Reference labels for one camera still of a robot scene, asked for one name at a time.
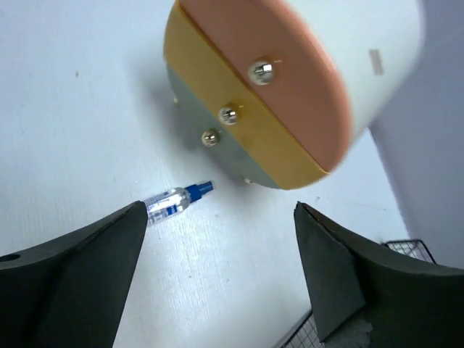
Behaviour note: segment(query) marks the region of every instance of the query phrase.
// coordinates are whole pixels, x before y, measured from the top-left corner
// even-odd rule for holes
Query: white cylinder
[[[353,111],[352,141],[418,61],[420,0],[287,0],[338,67]]]

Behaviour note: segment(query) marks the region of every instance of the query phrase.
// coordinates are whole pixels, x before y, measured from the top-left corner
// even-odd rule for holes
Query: blue cap
[[[212,181],[207,181],[206,183],[187,186],[185,189],[190,193],[190,203],[193,203],[201,199],[208,192],[211,192],[214,186],[212,185]]]

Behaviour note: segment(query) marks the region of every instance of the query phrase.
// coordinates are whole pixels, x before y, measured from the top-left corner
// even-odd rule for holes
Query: white table surface
[[[297,191],[224,173],[171,104],[171,5],[0,0],[0,255],[213,179],[214,193],[147,231],[115,347],[271,348],[310,306],[298,200],[375,241],[407,231],[369,133]]]

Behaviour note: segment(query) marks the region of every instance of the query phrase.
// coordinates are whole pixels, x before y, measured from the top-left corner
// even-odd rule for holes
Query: bottle label
[[[167,196],[170,195],[170,192],[163,192],[162,194],[157,194],[156,196],[152,196],[148,199],[145,200],[145,204],[147,205],[151,205],[151,204],[154,204],[154,203],[157,203],[157,202],[160,202],[162,201],[163,199],[165,199]]]
[[[156,223],[178,212],[177,206],[172,205],[160,210],[148,211],[149,223]]]

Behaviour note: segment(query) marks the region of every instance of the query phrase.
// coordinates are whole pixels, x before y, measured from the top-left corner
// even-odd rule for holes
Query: yellow band
[[[164,50],[170,68],[212,115],[226,105],[239,108],[239,121],[227,131],[277,185],[296,189],[327,174],[241,82],[178,2],[167,22]]]

